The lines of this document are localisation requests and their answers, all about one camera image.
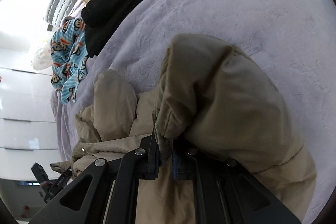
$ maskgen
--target bed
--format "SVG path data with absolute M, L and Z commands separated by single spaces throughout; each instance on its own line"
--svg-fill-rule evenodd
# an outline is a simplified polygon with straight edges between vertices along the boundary
M 69 16 L 79 17 L 83 4 Z M 333 0 L 144 0 L 120 24 L 101 53 L 87 62 L 77 101 L 51 104 L 64 160 L 78 141 L 75 114 L 92 104 L 97 75 L 112 68 L 136 92 L 156 86 L 171 38 L 212 35 L 241 47 L 274 81 L 302 128 L 318 172 L 303 221 L 312 223 L 336 185 L 336 6 Z

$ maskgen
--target metal bolt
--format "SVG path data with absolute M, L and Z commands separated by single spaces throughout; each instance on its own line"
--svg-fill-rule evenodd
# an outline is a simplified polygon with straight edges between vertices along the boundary
M 195 156 L 197 154 L 197 149 L 195 148 L 189 148 L 187 151 L 188 155 Z
M 96 166 L 100 167 L 100 166 L 103 166 L 105 164 L 105 160 L 97 159 L 94 163 L 95 163 Z
M 235 167 L 237 165 L 237 162 L 234 159 L 227 159 L 226 165 L 229 167 Z
M 143 154 L 146 153 L 146 150 L 144 150 L 143 148 L 138 148 L 138 149 L 136 149 L 136 150 L 134 151 L 134 153 L 135 153 L 136 155 L 141 156 L 141 155 L 143 155 Z

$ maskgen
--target white dresser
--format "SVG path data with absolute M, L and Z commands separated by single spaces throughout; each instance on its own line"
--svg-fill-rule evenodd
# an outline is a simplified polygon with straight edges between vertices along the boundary
M 0 178 L 35 180 L 38 162 L 51 179 L 49 164 L 61 161 L 50 106 L 50 75 L 0 68 Z

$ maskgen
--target blue monkey print blanket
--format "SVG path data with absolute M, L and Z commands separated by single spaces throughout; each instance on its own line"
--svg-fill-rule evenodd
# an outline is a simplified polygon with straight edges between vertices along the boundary
M 51 84 L 61 93 L 61 103 L 76 101 L 79 82 L 86 77 L 88 52 L 85 46 L 85 23 L 77 18 L 66 22 L 50 41 L 52 65 Z

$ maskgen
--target lavender fuzzy blanket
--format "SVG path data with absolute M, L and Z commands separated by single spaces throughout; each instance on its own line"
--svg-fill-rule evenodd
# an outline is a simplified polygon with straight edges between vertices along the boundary
M 318 171 L 304 220 L 311 223 L 336 185 L 336 7 L 332 0 L 144 0 L 122 22 L 100 55 L 87 63 L 76 103 L 52 107 L 58 145 L 69 159 L 77 143 L 74 117 L 92 104 L 103 70 L 118 70 L 137 92 L 156 86 L 175 34 L 203 33 L 241 47 L 268 74 L 302 128 Z

